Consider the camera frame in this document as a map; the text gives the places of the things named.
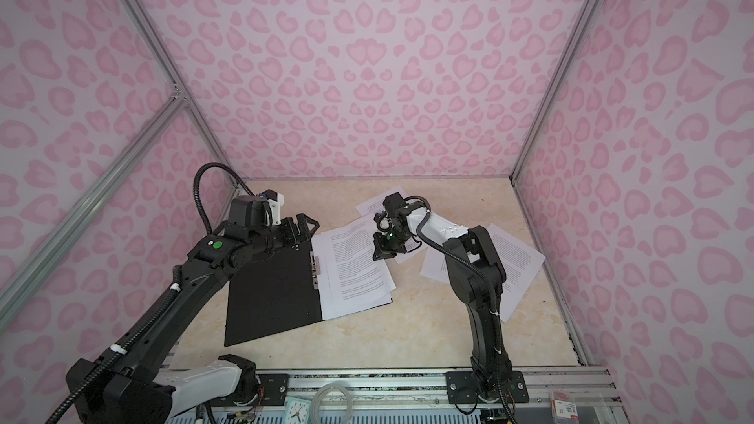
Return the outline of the grey and black file folder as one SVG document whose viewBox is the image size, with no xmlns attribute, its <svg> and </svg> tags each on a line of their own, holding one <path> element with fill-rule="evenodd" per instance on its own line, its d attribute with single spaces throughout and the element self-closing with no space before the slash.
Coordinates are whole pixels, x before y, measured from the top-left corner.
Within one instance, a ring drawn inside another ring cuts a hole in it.
<svg viewBox="0 0 754 424">
<path fill-rule="evenodd" d="M 224 345 L 239 345 L 322 320 L 314 251 L 307 241 L 243 267 L 230 281 Z"/>
</svg>

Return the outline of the printed paper sheet corner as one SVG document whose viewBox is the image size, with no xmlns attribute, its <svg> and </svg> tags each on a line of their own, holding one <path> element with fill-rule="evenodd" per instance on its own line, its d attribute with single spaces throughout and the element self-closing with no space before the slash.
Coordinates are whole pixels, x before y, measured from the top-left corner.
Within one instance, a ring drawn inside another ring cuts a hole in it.
<svg viewBox="0 0 754 424">
<path fill-rule="evenodd" d="M 395 186 L 394 188 L 389 188 L 386 192 L 382 192 L 382 194 L 378 194 L 378 196 L 373 196 L 357 204 L 355 209 L 360 216 L 378 214 L 384 210 L 384 201 L 391 194 L 400 194 L 402 198 L 408 196 L 408 193 L 401 186 Z"/>
</svg>

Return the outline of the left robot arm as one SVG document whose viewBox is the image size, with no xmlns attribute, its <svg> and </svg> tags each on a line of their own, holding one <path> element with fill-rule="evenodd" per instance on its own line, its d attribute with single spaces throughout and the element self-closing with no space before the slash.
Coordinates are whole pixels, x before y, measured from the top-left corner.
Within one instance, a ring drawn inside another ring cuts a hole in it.
<svg viewBox="0 0 754 424">
<path fill-rule="evenodd" d="M 320 224 L 306 214 L 274 218 L 269 194 L 233 200 L 229 218 L 210 228 L 174 267 L 158 300 L 96 360 L 67 372 L 69 396 L 47 419 L 74 408 L 84 423 L 164 423 L 180 413 L 179 388 L 158 381 L 160 367 L 200 310 L 238 273 L 302 247 Z"/>
</svg>

